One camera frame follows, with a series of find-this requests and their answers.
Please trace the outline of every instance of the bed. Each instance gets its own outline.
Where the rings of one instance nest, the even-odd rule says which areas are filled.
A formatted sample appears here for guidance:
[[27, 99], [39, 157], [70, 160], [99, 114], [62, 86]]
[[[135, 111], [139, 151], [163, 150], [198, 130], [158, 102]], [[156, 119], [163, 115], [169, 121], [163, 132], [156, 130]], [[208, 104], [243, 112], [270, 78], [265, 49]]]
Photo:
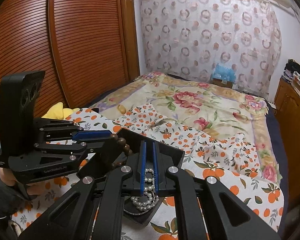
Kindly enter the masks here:
[[[282, 234], [288, 206], [287, 160], [274, 113], [262, 98], [151, 72], [104, 93], [89, 108], [66, 119], [74, 120], [85, 130], [116, 131], [118, 126], [123, 126], [178, 147], [186, 153], [182, 168], [196, 177], [204, 177], [207, 167], [203, 164], [207, 164], [208, 154], [219, 158], [221, 161], [213, 165], [220, 180]], [[209, 144], [216, 144], [219, 150], [215, 146], [207, 148]], [[239, 155], [234, 150], [234, 157], [227, 158], [235, 145], [243, 149], [243, 153]], [[76, 181], [72, 174], [48, 182], [46, 194], [16, 212], [15, 222], [22, 228], [29, 226]], [[122, 236], [138, 239], [142, 234], [149, 239], [159, 238], [164, 233], [165, 221], [172, 223], [173, 212], [173, 203], [167, 200], [145, 228], [124, 220]]]

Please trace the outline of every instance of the pearl necklace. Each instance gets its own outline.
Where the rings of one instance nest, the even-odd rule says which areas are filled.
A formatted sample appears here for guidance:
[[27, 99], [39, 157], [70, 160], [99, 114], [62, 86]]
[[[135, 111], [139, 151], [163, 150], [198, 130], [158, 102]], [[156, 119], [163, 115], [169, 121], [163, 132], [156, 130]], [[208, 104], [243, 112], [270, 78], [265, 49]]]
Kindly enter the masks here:
[[[150, 173], [151, 175], [154, 174], [153, 169], [145, 169], [145, 173]], [[159, 196], [155, 195], [155, 189], [154, 189], [154, 178], [145, 178], [145, 183], [152, 183], [151, 186], [147, 186], [144, 188], [143, 194], [147, 196], [148, 200], [145, 202], [139, 202], [140, 197], [131, 197], [133, 205], [135, 205], [136, 209], [141, 211], [141, 213], [131, 213], [124, 209], [124, 211], [130, 215], [143, 215], [147, 213], [150, 209], [154, 208], [157, 202], [159, 201]]]

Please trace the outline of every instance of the stack of books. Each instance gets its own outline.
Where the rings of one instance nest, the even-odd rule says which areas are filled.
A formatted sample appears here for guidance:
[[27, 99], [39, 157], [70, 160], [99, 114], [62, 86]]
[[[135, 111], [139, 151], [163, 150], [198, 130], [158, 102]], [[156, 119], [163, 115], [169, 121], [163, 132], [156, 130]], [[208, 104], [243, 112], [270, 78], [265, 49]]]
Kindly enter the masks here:
[[283, 75], [281, 76], [285, 82], [291, 84], [293, 79], [293, 73], [291, 73], [289, 70], [284, 70]]

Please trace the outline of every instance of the yellow plush toy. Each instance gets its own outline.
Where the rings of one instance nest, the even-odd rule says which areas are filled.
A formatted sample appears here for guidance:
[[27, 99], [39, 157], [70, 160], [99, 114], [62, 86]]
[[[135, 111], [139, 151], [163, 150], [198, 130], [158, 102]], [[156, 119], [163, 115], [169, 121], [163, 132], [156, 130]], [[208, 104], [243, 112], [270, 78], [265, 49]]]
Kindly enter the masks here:
[[71, 115], [73, 112], [78, 111], [79, 108], [70, 109], [70, 108], [63, 108], [63, 103], [59, 102], [52, 106], [48, 112], [43, 116], [43, 118], [49, 119], [58, 119], [63, 120], [67, 116]]

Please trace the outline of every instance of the human hand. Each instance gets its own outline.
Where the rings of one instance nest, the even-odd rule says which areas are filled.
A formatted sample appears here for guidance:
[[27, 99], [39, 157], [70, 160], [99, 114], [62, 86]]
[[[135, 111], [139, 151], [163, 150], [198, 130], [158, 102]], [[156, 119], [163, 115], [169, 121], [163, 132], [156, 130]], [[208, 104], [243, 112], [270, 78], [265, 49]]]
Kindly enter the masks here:
[[[13, 175], [10, 169], [0, 168], [0, 179], [1, 181], [9, 187], [13, 187], [17, 179]], [[36, 183], [27, 184], [29, 187], [27, 188], [28, 195], [41, 195], [45, 190], [45, 181], [40, 181]]]

